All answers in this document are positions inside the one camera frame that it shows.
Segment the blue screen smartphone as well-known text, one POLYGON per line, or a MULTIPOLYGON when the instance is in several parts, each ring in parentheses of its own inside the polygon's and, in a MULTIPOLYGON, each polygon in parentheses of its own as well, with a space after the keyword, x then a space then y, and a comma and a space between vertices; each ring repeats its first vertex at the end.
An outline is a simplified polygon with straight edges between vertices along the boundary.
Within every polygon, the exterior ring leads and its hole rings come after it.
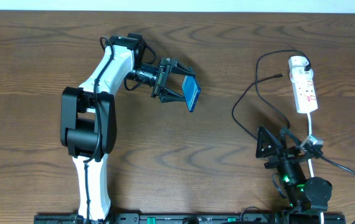
POLYGON ((185 76, 182 83, 182 92, 184 94, 188 111, 192 113, 201 93, 201 88, 195 77, 185 76))

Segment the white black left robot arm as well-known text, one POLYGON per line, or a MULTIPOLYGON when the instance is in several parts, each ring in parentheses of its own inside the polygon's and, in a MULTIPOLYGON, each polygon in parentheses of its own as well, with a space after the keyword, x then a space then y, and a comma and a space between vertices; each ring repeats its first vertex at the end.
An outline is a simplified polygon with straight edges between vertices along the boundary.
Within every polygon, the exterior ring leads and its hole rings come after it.
POLYGON ((143 36, 101 37, 103 58, 79 87, 62 93, 60 142, 68 149, 78 174, 80 207, 77 220, 104 223, 111 209, 107 189, 107 160, 116 142, 115 95, 121 86, 135 90, 148 85, 161 103, 185 102, 193 112, 201 88, 192 67, 162 58, 144 62, 150 49, 143 36), (127 81, 136 84, 127 87, 127 81))

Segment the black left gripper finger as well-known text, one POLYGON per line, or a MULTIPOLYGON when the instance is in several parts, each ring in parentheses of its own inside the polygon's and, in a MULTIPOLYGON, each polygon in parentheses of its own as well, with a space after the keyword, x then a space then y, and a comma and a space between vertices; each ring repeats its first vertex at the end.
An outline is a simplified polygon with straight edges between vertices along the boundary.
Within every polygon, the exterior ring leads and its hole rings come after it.
POLYGON ((171 73, 178 74, 178 75, 184 75, 184 76, 189 76, 189 77, 195 77, 196 73, 192 69, 192 67, 186 67, 183 65, 178 59, 172 59, 171 60, 171 73))
POLYGON ((161 103, 170 103, 175 101, 185 101, 185 97, 169 88, 162 88, 159 92, 161 103))

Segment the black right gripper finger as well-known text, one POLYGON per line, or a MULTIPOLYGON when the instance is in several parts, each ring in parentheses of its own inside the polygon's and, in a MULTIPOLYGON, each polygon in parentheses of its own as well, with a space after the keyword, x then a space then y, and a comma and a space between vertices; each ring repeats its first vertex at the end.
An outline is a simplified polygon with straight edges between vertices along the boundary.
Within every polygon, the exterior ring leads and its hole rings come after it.
POLYGON ((287 128, 282 128, 280 130, 280 141, 284 149, 288 149, 286 136, 288 136, 294 142, 294 148, 299 151, 306 151, 306 148, 301 146, 302 142, 287 128))
POLYGON ((266 127, 258 127, 257 148, 255 157, 266 158, 277 156, 282 149, 282 144, 266 127))

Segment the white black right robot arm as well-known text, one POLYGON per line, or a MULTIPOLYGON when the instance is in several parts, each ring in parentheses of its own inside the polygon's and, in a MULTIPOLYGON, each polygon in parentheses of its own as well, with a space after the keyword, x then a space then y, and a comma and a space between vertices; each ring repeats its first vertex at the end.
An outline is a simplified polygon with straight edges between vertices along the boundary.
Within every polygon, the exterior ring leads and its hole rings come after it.
POLYGON ((332 195, 332 184, 321 177, 305 177, 300 166, 309 159, 319 159, 323 141, 309 135, 300 141, 289 129, 275 137, 266 127, 258 127, 257 159, 266 158, 266 169, 276 169, 290 209, 281 212, 283 223, 291 223, 291 215, 316 215, 326 212, 332 195))

